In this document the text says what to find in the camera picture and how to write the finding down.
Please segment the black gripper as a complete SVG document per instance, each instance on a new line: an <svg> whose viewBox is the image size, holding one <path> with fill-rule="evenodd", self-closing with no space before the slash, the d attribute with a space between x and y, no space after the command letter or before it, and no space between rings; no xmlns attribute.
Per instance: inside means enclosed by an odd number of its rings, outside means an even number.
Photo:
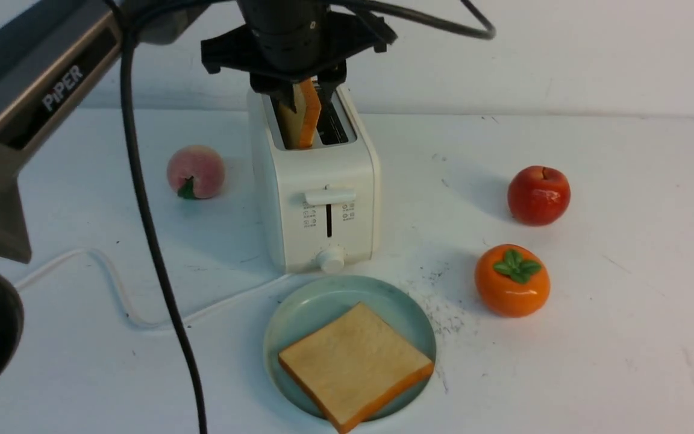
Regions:
<svg viewBox="0 0 694 434"><path fill-rule="evenodd" d="M240 1L245 23L201 42L209 74L247 72L254 92L295 112L293 85L314 78L320 102L331 102L345 82L347 58L372 48L385 52L397 35L385 19L350 6L335 12L327 1Z"/></svg>

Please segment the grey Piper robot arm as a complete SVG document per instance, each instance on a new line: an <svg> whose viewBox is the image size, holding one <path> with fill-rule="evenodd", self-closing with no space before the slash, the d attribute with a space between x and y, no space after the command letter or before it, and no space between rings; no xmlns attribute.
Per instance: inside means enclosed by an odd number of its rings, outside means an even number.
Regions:
<svg viewBox="0 0 694 434"><path fill-rule="evenodd" d="M396 33L375 1L241 1L245 24L204 44L205 65L249 72L252 88L292 105L289 86L317 77L345 80L345 60L367 49L386 51ZM349 14L331 11L338 5ZM0 28L0 258L31 259L17 176L57 127L119 58L120 101L133 189L163 299L187 362L198 410L203 389L195 355L166 274L140 165L131 71L141 33L157 27L155 44L173 42L209 1L38 1ZM0 275L0 375L21 339L24 309Z"/></svg>

